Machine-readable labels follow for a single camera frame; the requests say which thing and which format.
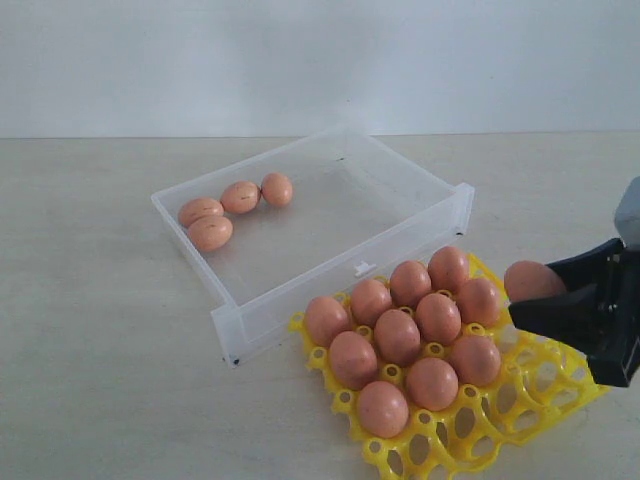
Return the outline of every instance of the white wall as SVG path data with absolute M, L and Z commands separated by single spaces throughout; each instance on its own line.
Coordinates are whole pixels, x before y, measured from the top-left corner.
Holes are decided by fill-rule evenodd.
M 0 0 L 0 136 L 640 128 L 640 1 Z

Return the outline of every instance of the egg tray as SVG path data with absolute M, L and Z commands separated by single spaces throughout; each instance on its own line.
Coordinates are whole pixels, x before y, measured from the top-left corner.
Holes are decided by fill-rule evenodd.
M 485 329 L 479 324 L 463 325 L 462 334 L 486 335 L 494 340 L 502 355 L 500 373 L 487 387 L 460 385 L 452 405 L 431 412 L 413 404 L 406 395 L 404 377 L 408 368 L 381 363 L 378 379 L 398 386 L 409 403 L 409 422 L 394 438 L 377 438 L 361 427 L 356 413 L 359 392 L 343 388 L 336 380 L 329 368 L 328 350 L 315 345 L 305 330 L 304 313 L 296 313 L 289 322 L 289 331 L 302 337 L 307 368 L 320 370 L 326 390 L 333 394 L 332 412 L 348 417 L 349 436 L 362 442 L 365 461 L 378 468 L 382 480 L 426 480 L 438 470 L 440 476 L 451 480 L 457 472 L 484 470 L 496 460 L 503 444 L 523 445 L 609 390 L 594 383 L 581 353 L 557 341 L 516 330 L 501 280 L 475 255 L 469 254 L 469 262 L 472 277 L 486 277 L 499 288 L 504 308 L 495 326 Z M 388 286 L 386 278 L 377 279 Z M 339 292 L 334 297 L 349 311 L 347 293 Z M 413 314 L 407 307 L 402 309 Z M 353 326 L 373 342 L 369 327 Z M 449 348 L 423 344 L 421 357 L 443 358 Z

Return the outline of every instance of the brown egg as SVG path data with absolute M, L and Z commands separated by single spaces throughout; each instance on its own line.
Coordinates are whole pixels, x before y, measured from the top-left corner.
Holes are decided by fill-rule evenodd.
M 328 347 L 341 332 L 350 330 L 349 315 L 342 304 L 333 297 L 316 297 L 304 315 L 304 325 L 316 345 Z
M 270 173 L 262 180 L 262 196 L 275 207 L 285 207 L 293 199 L 291 180 L 282 173 Z
M 464 323 L 475 322 L 489 328 L 498 322 L 503 302 L 498 288 L 490 280 L 478 277 L 460 288 L 456 305 Z
M 260 188 L 253 182 L 236 182 L 222 192 L 220 202 L 225 212 L 247 213 L 260 201 Z
M 521 260 L 507 268 L 504 288 L 514 303 L 567 293 L 567 287 L 556 272 L 529 260 Z
M 389 286 L 397 306 L 416 308 L 422 297 L 431 291 L 431 279 L 424 265 L 409 260 L 395 268 Z
M 416 323 L 424 340 L 451 345 L 460 334 L 460 312 L 453 300 L 440 293 L 430 293 L 418 304 Z
M 361 390 L 378 376 L 373 346 L 351 330 L 338 334 L 331 342 L 329 365 L 338 381 L 351 390 Z
M 458 376 L 444 360 L 423 358 L 409 369 L 407 392 L 416 405 L 437 412 L 458 396 Z
M 361 325 L 373 327 L 393 302 L 391 293 L 381 282 L 368 278 L 358 283 L 351 292 L 351 313 Z
M 199 197 L 194 198 L 190 202 L 185 203 L 178 212 L 178 221 L 180 224 L 189 228 L 196 220 L 210 215 L 223 215 L 224 208 L 222 204 L 214 198 Z
M 364 387 L 356 408 L 362 428 L 380 438 L 395 437 L 409 420 L 407 400 L 389 382 L 377 381 Z
M 385 360 L 400 367 L 411 365 L 420 355 L 420 330 L 402 310 L 384 312 L 376 322 L 373 338 Z
M 427 271 L 434 290 L 456 293 L 469 280 L 469 258 L 458 247 L 449 245 L 433 254 Z
M 191 243 L 201 252 L 213 252 L 229 241 L 233 224 L 226 217 L 208 216 L 193 222 L 187 229 Z
M 482 335 L 463 335 L 455 341 L 447 358 L 461 383 L 484 387 L 500 373 L 500 351 Z

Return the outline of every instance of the clear plastic container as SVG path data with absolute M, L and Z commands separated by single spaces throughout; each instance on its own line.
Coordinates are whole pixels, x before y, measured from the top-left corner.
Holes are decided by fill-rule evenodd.
M 293 202 L 264 201 L 232 216 L 221 249 L 199 253 L 177 222 L 198 196 L 219 198 L 239 180 L 260 184 L 282 172 Z M 451 186 L 378 140 L 349 127 L 303 138 L 152 196 L 177 245 L 213 296 L 215 323 L 230 366 L 287 336 L 292 313 L 311 298 L 349 291 L 364 277 L 389 275 L 466 232 L 474 189 Z

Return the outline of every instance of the white table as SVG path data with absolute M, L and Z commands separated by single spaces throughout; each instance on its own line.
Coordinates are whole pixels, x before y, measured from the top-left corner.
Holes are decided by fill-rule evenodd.
M 498 273 L 614 236 L 640 174 L 637 133 L 383 140 L 477 187 L 461 245 Z M 288 141 L 0 141 L 1 479 L 377 478 L 297 341 L 223 363 L 208 297 L 149 200 Z M 457 478 L 639 471 L 640 378 Z

